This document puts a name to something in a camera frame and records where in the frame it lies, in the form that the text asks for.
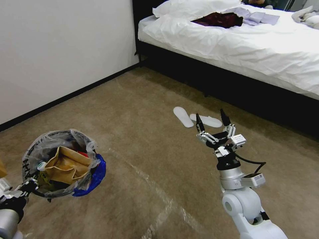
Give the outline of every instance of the black cable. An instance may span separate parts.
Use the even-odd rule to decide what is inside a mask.
[[[256,171],[254,173],[258,173],[258,171],[262,168],[262,166],[264,166],[266,164],[266,162],[256,162],[256,161],[251,161],[251,160],[245,159],[245,158],[239,156],[238,154],[236,154],[235,152],[234,152],[234,154],[236,155],[237,158],[241,159],[242,161],[245,161],[245,162],[251,163],[251,164],[259,164],[260,166],[256,169]]]

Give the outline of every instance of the white slipper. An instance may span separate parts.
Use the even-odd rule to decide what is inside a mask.
[[[177,106],[173,109],[173,112],[186,128],[194,126],[193,121],[189,118],[184,108]]]
[[[196,114],[190,114],[190,119],[193,121],[196,121]],[[212,118],[210,116],[199,116],[200,119],[202,120],[203,124],[214,127],[214,128],[219,128],[223,125],[223,123],[216,118]]]

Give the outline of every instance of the bed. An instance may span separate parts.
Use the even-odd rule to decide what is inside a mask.
[[[294,128],[309,128],[306,124],[318,119],[318,30],[293,22],[292,13],[240,5],[237,0],[171,0],[161,9],[163,2],[133,0],[137,53],[155,59],[156,69],[175,76],[187,69],[186,77],[204,79],[198,85],[206,94]],[[230,29],[191,22],[233,7],[280,18],[274,26]],[[172,62],[182,67],[174,64],[168,70]],[[212,73],[222,80],[209,79]]]

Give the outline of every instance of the floor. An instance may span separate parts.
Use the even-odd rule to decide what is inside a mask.
[[[319,143],[147,68],[137,68],[0,133],[13,184],[39,135],[75,128],[99,144],[107,175],[89,195],[32,195],[19,229],[25,238],[239,238],[221,204],[211,149],[185,128],[175,106],[219,118],[223,108],[247,139],[238,154],[266,161],[256,189],[289,239],[319,235]],[[207,127],[216,133],[222,128]],[[255,166],[242,163],[244,172]]]

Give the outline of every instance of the plastic bag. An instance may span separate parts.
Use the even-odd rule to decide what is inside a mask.
[[[75,151],[86,152],[92,160],[89,166],[89,173],[82,179],[65,189],[48,191],[39,185],[39,189],[34,193],[45,198],[62,197],[75,192],[74,196],[83,196],[91,192],[100,184],[105,176],[105,161],[102,156],[96,154],[96,142],[75,130],[51,131],[39,136],[28,148],[22,158],[22,176],[26,181],[34,175],[38,176],[37,166],[40,162],[48,162],[56,153],[59,146],[64,146]]]

